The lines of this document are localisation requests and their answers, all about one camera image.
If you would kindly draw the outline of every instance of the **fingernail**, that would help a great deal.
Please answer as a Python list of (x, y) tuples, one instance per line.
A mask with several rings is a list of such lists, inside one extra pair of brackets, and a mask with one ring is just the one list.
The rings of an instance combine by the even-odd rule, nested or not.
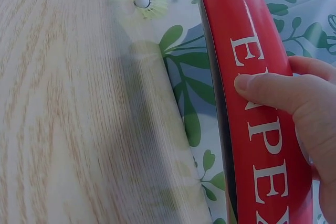
[(251, 76), (249, 74), (240, 74), (235, 79), (235, 88), (237, 90), (246, 91), (249, 83), (255, 76)]

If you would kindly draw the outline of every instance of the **wood grain surface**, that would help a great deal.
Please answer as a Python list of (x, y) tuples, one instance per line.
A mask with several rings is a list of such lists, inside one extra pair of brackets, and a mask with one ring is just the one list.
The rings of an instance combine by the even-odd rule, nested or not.
[(0, 0), (0, 223), (210, 223), (131, 0)]

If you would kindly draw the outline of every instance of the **red tube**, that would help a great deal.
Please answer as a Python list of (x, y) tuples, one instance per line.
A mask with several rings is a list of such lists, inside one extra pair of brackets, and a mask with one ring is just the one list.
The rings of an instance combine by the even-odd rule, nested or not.
[(267, 5), (264, 0), (203, 3), (203, 24), (207, 16), (212, 34), (206, 35), (207, 44), (214, 43), (209, 58), (234, 216), (242, 224), (311, 224), (311, 167), (291, 116), (249, 103), (234, 88), (243, 73), (292, 75)]

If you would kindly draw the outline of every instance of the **hand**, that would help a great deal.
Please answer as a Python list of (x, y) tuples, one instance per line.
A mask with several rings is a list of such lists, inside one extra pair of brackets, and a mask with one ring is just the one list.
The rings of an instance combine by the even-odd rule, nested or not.
[(316, 59), (292, 56), (293, 72), (241, 74), (235, 80), (245, 99), (287, 111), (320, 178), (320, 205), (329, 223), (336, 223), (336, 68)]

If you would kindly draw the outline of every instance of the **tablecloth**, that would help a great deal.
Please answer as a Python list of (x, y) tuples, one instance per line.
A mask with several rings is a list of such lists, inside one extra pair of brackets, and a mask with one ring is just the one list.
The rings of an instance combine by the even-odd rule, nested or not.
[[(222, 154), (197, 0), (168, 1), (167, 16), (153, 23), (213, 222), (225, 223)], [(289, 56), (313, 57), (336, 66), (336, 0), (265, 1)], [(314, 221), (324, 224), (317, 182), (313, 191)]]

